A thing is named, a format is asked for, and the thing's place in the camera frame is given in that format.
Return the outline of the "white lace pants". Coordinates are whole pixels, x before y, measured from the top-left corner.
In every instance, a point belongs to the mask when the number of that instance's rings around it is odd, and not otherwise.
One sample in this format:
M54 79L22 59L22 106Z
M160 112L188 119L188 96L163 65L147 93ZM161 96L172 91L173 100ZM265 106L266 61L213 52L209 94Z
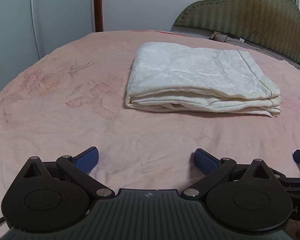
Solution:
M137 51L126 105L151 112L278 116L279 87L243 50L148 42Z

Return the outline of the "pink floral bed blanket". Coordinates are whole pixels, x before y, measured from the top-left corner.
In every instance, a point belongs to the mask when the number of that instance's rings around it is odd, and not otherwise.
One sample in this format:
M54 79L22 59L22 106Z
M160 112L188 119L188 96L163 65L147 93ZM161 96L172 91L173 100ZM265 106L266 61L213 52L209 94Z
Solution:
M2 199L29 157L55 161L98 148L91 176L120 188L182 190L203 175L193 163L202 148L240 164L263 159L300 178L300 70L250 51L281 90L281 114L153 113L128 108L134 57L147 42L234 50L235 46L160 31L90 34L56 49L0 92L0 217Z

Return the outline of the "beige pillow at headboard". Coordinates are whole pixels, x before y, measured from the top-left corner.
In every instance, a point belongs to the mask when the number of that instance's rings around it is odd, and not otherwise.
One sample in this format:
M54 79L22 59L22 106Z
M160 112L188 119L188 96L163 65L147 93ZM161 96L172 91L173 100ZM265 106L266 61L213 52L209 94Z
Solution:
M252 42L244 40L243 38L239 38L239 37L236 37L231 34L227 35L227 34L224 34L224 33L218 32L218 31L214 31L213 34L209 37L209 39L218 41L218 42L233 44L233 45L236 45L236 46L239 46L242 48L251 49L254 51L258 51L262 54L271 56L277 60L281 60L281 61L285 60L300 71L300 64L298 64L297 62L295 62L295 61L291 60L290 58L288 58L282 54L279 54L273 50L262 47L261 45L254 44Z

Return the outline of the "olive green padded headboard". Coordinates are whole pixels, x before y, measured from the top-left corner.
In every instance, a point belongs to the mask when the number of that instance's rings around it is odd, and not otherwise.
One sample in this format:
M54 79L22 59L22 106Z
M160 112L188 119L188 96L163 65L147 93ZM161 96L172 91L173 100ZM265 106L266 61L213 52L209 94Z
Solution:
M174 25L244 38L300 64L300 10L293 0L197 1Z

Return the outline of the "frosted glass wardrobe doors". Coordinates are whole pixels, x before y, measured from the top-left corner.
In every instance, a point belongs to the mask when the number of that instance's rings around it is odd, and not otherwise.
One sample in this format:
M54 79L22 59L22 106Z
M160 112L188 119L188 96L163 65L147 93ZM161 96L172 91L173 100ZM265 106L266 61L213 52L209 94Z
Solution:
M96 30L95 0L0 0L0 91L53 50Z

